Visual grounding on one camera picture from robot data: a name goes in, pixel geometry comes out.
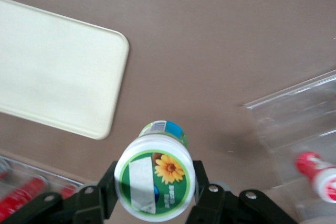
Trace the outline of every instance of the jar label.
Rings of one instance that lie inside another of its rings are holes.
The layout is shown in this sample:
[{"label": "jar label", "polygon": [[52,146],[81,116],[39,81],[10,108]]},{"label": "jar label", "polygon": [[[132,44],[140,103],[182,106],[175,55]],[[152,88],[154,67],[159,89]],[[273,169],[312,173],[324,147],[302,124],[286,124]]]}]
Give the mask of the jar label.
[{"label": "jar label", "polygon": [[171,154],[145,151],[127,162],[121,173],[124,200],[143,215],[168,215],[185,202],[190,180]]}]

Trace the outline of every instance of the clear plastic tray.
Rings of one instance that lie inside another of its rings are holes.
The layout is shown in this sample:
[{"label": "clear plastic tray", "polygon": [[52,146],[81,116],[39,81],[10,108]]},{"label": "clear plastic tray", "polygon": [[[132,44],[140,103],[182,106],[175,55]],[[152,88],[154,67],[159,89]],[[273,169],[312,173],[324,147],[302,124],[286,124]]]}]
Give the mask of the clear plastic tray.
[{"label": "clear plastic tray", "polygon": [[301,220],[336,216],[336,204],[321,200],[293,164],[298,154],[307,151],[336,164],[336,71],[245,106]]},{"label": "clear plastic tray", "polygon": [[10,166],[8,176],[0,180],[0,200],[9,192],[20,187],[35,175],[40,175],[48,181],[48,191],[59,193],[64,187],[69,185],[74,185],[78,188],[82,186],[82,183],[78,181],[50,173],[46,170],[27,165],[4,156],[0,156],[0,159],[7,162]]}]

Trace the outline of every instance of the white label patch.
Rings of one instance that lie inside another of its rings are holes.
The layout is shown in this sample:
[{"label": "white label patch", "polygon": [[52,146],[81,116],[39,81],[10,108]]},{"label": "white label patch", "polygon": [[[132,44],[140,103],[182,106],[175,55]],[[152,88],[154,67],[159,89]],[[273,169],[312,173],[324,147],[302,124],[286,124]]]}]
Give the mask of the white label patch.
[{"label": "white label patch", "polygon": [[129,164],[131,204],[134,208],[155,214],[152,159],[145,157]]}]

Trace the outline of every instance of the white lid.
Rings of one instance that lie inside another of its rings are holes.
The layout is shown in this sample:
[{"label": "white lid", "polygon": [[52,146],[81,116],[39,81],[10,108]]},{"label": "white lid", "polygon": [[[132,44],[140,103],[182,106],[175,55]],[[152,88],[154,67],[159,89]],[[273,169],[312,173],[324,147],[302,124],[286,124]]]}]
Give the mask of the white lid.
[{"label": "white lid", "polygon": [[321,199],[336,203],[336,168],[321,171],[314,178],[312,185]]},{"label": "white lid", "polygon": [[[169,162],[176,169],[171,173]],[[161,222],[178,216],[195,193],[190,154],[180,142],[164,134],[133,141],[121,155],[114,177],[121,205],[145,221]]]}]

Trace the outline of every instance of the red object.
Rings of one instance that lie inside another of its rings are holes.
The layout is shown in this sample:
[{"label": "red object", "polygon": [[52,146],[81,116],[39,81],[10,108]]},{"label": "red object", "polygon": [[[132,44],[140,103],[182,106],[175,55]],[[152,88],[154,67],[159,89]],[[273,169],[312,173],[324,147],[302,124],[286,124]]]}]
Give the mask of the red object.
[{"label": "red object", "polygon": [[62,195],[62,199],[67,199],[71,197],[77,190],[77,186],[73,184],[66,185],[59,192]]},{"label": "red object", "polygon": [[0,201],[0,222],[35,198],[47,187],[47,181],[36,176],[22,187],[14,189]]},{"label": "red object", "polygon": [[315,192],[325,201],[336,203],[336,166],[324,161],[315,152],[306,152],[296,159],[297,170],[306,175]]},{"label": "red object", "polygon": [[0,180],[7,177],[10,170],[11,170],[11,168],[8,165],[8,163],[6,161],[0,159]]},{"label": "red object", "polygon": [[318,173],[326,169],[336,168],[336,166],[324,161],[315,152],[305,152],[297,157],[296,168],[312,182]]}]

